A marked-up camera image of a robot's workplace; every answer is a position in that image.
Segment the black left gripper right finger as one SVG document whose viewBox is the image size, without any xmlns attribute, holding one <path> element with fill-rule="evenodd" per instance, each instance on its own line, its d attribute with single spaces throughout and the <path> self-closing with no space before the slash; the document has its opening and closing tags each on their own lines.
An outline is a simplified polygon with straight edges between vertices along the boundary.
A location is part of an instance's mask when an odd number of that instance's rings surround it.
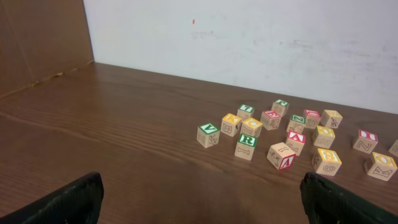
<svg viewBox="0 0 398 224">
<path fill-rule="evenodd" d="M 314 172 L 300 183 L 303 207 L 311 224 L 397 224 L 397 215 L 368 202 Z"/>
</svg>

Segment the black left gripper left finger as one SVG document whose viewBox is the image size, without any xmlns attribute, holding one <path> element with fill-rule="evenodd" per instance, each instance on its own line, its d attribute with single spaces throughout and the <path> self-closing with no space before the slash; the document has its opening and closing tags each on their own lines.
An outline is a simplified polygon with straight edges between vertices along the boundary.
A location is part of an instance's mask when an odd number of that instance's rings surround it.
<svg viewBox="0 0 398 224">
<path fill-rule="evenodd" d="M 98 222 L 104 187 L 101 175 L 90 172 L 56 191 L 1 217 L 1 223 Z"/>
</svg>

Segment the yellow o block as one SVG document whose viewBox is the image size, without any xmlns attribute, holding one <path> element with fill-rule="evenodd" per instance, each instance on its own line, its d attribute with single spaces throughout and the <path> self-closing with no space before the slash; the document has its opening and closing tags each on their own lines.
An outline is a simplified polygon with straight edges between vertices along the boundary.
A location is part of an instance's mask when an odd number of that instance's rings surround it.
<svg viewBox="0 0 398 224">
<path fill-rule="evenodd" d="M 331 128 L 317 126 L 312 135 L 313 145 L 329 149 L 335 140 L 335 132 Z"/>
<path fill-rule="evenodd" d="M 372 152 L 364 162 L 364 170 L 371 177 L 388 181 L 397 171 L 397 165 L 392 157 Z"/>
</svg>

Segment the green R wooden block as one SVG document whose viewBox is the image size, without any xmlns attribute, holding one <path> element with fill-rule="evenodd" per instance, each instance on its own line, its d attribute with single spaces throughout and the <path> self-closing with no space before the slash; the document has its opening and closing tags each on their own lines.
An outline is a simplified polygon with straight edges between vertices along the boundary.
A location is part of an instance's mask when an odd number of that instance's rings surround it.
<svg viewBox="0 0 398 224">
<path fill-rule="evenodd" d="M 236 157 L 240 157 L 242 159 L 251 161 L 256 145 L 257 145 L 257 137 L 242 133 L 238 137 L 234 155 Z"/>
</svg>

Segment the yellow 8 wooden block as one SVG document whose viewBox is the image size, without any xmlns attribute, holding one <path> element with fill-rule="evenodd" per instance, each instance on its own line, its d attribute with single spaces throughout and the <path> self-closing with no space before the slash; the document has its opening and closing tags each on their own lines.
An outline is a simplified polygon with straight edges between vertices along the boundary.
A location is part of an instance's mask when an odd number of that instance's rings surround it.
<svg viewBox="0 0 398 224">
<path fill-rule="evenodd" d="M 342 161 L 335 151 L 324 148 L 317 149 L 311 162 L 317 174 L 329 176 L 335 176 L 342 165 Z"/>
</svg>

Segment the tilted red A block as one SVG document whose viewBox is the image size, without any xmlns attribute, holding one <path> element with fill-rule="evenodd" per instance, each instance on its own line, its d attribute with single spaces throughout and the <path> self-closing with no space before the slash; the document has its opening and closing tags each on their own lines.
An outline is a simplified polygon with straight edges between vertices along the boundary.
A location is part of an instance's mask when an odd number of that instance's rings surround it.
<svg viewBox="0 0 398 224">
<path fill-rule="evenodd" d="M 290 167 L 295 157 L 296 153 L 283 142 L 271 145 L 267 154 L 267 159 L 277 170 Z"/>
</svg>

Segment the red A block upright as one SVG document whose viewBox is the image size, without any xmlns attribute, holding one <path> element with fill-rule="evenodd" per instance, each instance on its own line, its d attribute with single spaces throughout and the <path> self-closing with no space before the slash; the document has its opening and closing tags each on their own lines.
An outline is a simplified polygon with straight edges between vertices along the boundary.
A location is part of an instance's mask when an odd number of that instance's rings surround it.
<svg viewBox="0 0 398 224">
<path fill-rule="evenodd" d="M 289 131 L 285 144 L 293 150 L 297 156 L 302 152 L 305 145 L 306 137 L 303 134 L 299 134 L 293 131 Z"/>
</svg>

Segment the red I wooden block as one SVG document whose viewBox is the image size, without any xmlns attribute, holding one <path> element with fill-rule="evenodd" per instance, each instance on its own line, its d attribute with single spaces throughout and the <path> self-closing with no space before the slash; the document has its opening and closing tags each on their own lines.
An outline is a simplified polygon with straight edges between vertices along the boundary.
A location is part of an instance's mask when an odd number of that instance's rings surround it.
<svg viewBox="0 0 398 224">
<path fill-rule="evenodd" d="M 359 129 L 353 140 L 353 149 L 370 154 L 378 143 L 378 136 L 374 133 Z"/>
</svg>

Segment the green Z wooden block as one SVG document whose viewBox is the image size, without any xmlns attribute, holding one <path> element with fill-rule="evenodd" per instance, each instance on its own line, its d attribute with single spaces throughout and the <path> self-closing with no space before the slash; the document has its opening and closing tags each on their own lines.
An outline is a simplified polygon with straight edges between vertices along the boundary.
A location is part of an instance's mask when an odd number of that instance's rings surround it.
<svg viewBox="0 0 398 224">
<path fill-rule="evenodd" d="M 292 114 L 286 131 L 287 132 L 292 131 L 295 133 L 302 134 L 305 127 L 306 127 L 306 119 L 303 116 Z"/>
</svg>

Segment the yellow block back row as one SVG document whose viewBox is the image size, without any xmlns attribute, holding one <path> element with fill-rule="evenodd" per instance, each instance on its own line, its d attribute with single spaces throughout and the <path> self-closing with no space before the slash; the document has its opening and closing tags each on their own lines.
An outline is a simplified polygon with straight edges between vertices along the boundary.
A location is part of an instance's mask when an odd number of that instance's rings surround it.
<svg viewBox="0 0 398 224">
<path fill-rule="evenodd" d="M 336 110 L 323 110 L 320 123 L 327 128 L 336 129 L 340 125 L 343 117 Z"/>
</svg>

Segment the blue 2 wooden block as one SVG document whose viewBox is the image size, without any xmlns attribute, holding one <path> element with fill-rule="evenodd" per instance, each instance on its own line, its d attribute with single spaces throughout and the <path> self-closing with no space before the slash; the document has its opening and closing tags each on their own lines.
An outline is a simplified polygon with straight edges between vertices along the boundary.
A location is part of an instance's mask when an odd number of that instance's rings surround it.
<svg viewBox="0 0 398 224">
<path fill-rule="evenodd" d="M 396 140 L 389 149 L 389 153 L 393 156 L 398 157 L 398 140 Z"/>
</svg>

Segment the red U block back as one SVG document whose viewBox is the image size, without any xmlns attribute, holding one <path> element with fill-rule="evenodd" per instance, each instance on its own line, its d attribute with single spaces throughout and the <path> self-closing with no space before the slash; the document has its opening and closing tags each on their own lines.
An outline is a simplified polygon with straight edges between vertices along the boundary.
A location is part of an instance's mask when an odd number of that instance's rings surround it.
<svg viewBox="0 0 398 224">
<path fill-rule="evenodd" d="M 315 129 L 321 120 L 319 112 L 314 110 L 304 110 L 303 117 L 305 118 L 305 127 Z"/>
</svg>

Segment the red E wooden block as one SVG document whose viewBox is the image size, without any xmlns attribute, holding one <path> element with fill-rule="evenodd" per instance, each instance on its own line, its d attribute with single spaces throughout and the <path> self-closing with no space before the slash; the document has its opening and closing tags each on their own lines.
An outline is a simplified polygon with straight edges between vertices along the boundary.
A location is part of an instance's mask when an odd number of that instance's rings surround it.
<svg viewBox="0 0 398 224">
<path fill-rule="evenodd" d="M 274 110 L 263 111 L 261 115 L 261 122 L 263 127 L 270 131 L 277 129 L 281 121 L 281 115 Z"/>
</svg>

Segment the green J block back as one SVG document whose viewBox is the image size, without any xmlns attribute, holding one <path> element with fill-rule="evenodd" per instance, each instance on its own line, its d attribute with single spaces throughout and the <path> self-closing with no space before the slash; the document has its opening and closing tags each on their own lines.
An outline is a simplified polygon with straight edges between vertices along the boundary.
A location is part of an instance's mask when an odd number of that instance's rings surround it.
<svg viewBox="0 0 398 224">
<path fill-rule="evenodd" d="M 271 110 L 274 110 L 280 116 L 284 116 L 287 114 L 287 110 L 289 108 L 289 102 L 284 100 L 276 100 L 273 102 Z"/>
</svg>

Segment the yellow C wooden block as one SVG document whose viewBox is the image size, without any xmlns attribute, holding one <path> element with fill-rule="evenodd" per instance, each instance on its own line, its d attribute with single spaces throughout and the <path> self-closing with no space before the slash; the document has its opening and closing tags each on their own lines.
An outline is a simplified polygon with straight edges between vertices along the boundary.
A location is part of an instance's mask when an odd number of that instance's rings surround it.
<svg viewBox="0 0 398 224">
<path fill-rule="evenodd" d="M 248 118 L 244 120 L 242 123 L 241 133 L 258 138 L 260 136 L 262 127 L 263 127 L 262 122 L 254 118 Z"/>
</svg>

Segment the green 7 wooden block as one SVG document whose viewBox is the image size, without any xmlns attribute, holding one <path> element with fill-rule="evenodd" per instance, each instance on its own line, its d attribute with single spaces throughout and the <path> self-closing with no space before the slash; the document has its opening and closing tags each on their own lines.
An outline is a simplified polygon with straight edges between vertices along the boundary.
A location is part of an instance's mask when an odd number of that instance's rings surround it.
<svg viewBox="0 0 398 224">
<path fill-rule="evenodd" d="M 253 116 L 253 113 L 254 113 L 254 107 L 241 104 L 238 108 L 237 116 L 239 116 L 242 119 L 248 119 Z"/>
</svg>

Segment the yellow wooden block left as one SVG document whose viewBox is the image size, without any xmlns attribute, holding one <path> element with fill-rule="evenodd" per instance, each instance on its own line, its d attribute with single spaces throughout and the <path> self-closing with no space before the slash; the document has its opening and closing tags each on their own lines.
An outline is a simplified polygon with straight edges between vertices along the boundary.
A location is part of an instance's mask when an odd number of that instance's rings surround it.
<svg viewBox="0 0 398 224">
<path fill-rule="evenodd" d="M 241 117 L 228 113 L 222 119 L 221 132 L 227 134 L 228 136 L 234 137 L 239 132 L 241 123 Z"/>
</svg>

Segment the green V wooden block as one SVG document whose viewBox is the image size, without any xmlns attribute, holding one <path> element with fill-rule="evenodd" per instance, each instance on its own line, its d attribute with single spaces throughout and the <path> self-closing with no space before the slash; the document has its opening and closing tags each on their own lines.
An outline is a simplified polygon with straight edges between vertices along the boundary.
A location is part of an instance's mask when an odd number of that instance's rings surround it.
<svg viewBox="0 0 398 224">
<path fill-rule="evenodd" d="M 209 148 L 218 144 L 220 129 L 213 123 L 205 123 L 198 126 L 197 141 L 204 147 Z"/>
</svg>

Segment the brown cardboard panel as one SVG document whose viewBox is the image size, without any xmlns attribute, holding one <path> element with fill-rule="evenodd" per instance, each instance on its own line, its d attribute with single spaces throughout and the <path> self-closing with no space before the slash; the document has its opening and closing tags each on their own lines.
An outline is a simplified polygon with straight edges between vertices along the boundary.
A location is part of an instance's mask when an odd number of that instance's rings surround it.
<svg viewBox="0 0 398 224">
<path fill-rule="evenodd" d="M 93 60 L 82 0 L 1 0 L 1 96 Z"/>
</svg>

